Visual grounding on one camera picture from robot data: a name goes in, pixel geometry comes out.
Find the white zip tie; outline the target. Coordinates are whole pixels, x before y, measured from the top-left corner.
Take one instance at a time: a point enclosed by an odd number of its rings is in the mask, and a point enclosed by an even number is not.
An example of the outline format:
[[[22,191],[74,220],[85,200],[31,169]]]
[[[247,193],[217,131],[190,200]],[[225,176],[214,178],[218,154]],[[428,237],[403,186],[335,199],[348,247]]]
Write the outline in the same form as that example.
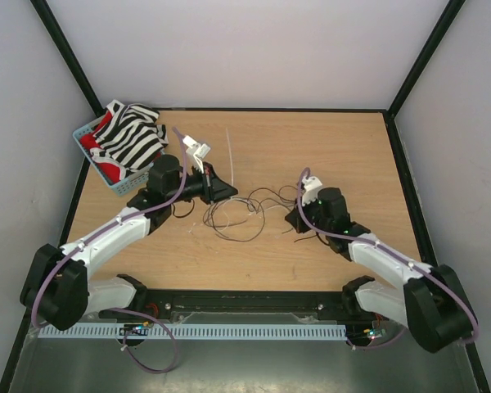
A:
[[[231,185],[234,187],[234,162],[233,162],[233,155],[232,155],[232,144],[231,144],[231,138],[230,138],[230,133],[228,128],[226,128],[226,139],[227,139],[227,152],[228,152],[228,158],[229,158],[229,166],[230,166],[230,180],[231,180]]]

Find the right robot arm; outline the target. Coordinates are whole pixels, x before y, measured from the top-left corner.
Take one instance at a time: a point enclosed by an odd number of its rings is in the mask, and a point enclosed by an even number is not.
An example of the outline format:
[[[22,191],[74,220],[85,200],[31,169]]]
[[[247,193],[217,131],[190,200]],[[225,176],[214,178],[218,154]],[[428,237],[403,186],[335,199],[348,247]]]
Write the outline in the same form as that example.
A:
[[[383,278],[363,276],[344,285],[341,308],[348,317],[379,314],[407,329],[430,353],[476,338],[478,320],[456,272],[386,245],[351,219],[339,188],[324,187],[316,177],[304,179],[285,219],[297,233],[315,232],[336,254]]]

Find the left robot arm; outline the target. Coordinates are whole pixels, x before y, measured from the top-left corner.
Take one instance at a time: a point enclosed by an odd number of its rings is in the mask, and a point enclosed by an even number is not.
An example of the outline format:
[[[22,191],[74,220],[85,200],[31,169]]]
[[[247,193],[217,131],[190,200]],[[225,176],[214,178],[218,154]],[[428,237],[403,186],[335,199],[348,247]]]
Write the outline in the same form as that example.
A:
[[[177,157],[160,156],[148,172],[146,186],[113,219],[75,242],[59,247],[46,244],[35,252],[20,303],[34,319],[42,318],[60,330],[106,309],[140,316],[147,298],[138,280],[120,274],[94,281],[93,274],[125,247],[158,229],[171,216],[174,202],[198,198],[211,205],[237,193],[209,162],[188,173]]]

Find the light blue plastic basket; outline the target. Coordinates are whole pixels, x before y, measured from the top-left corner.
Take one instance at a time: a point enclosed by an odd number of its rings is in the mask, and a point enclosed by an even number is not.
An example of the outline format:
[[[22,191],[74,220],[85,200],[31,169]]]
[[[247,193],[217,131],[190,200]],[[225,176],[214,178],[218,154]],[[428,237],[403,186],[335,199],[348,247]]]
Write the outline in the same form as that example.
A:
[[[111,191],[115,192],[117,195],[122,196],[122,195],[128,193],[130,190],[134,189],[137,185],[143,183],[147,179],[148,171],[151,168],[153,162],[150,165],[148,165],[146,168],[139,170],[137,173],[128,176],[124,180],[122,180],[116,184],[110,184],[107,177],[101,173],[97,164],[92,161],[92,158],[90,157],[88,152],[85,150],[84,147],[81,146],[81,144],[79,142],[79,139],[83,135],[92,132],[97,127],[97,125],[99,123],[100,122],[90,123],[90,124],[84,125],[82,128],[73,132],[73,138],[77,142],[77,144],[79,145],[79,147],[82,150],[82,152],[84,153],[85,157],[91,163],[92,167],[94,169],[96,169],[97,172],[100,174],[101,178],[104,180],[104,182],[106,183],[108,188],[110,188]]]

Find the zebra striped cloth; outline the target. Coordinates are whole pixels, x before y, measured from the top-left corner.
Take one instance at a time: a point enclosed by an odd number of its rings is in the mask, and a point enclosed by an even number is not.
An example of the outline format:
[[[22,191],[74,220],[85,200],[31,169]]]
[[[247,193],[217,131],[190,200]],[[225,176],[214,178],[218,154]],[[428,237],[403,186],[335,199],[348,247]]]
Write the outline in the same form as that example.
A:
[[[110,102],[110,123],[95,139],[106,153],[126,169],[126,177],[150,165],[169,145],[166,127],[158,123],[160,113],[143,104]]]

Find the red cloth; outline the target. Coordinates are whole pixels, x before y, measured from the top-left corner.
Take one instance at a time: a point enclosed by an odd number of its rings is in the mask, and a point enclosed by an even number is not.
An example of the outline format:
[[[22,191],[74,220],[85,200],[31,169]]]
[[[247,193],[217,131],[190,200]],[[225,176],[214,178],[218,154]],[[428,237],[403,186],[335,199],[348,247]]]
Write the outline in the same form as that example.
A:
[[[109,183],[116,184],[125,179],[127,174],[126,169],[116,160],[112,159],[95,139],[97,133],[107,126],[111,119],[112,114],[107,112],[97,127],[92,132],[83,135],[79,139],[79,142],[88,152],[92,161],[97,164],[101,173],[107,177]]]

